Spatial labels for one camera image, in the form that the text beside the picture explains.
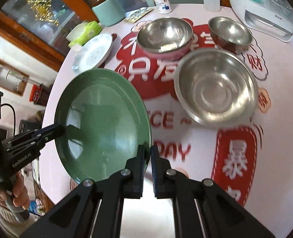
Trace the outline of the person's left hand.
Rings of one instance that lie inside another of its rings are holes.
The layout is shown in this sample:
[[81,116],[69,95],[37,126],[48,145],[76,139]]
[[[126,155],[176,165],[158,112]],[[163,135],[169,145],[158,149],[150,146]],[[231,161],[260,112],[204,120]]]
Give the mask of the person's left hand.
[[[13,185],[13,194],[15,198],[13,199],[13,204],[16,207],[22,207],[28,209],[30,206],[30,198],[28,195],[27,188],[24,184],[24,177],[20,172],[16,173],[16,182]],[[7,208],[5,201],[7,199],[6,192],[0,188],[0,205]]]

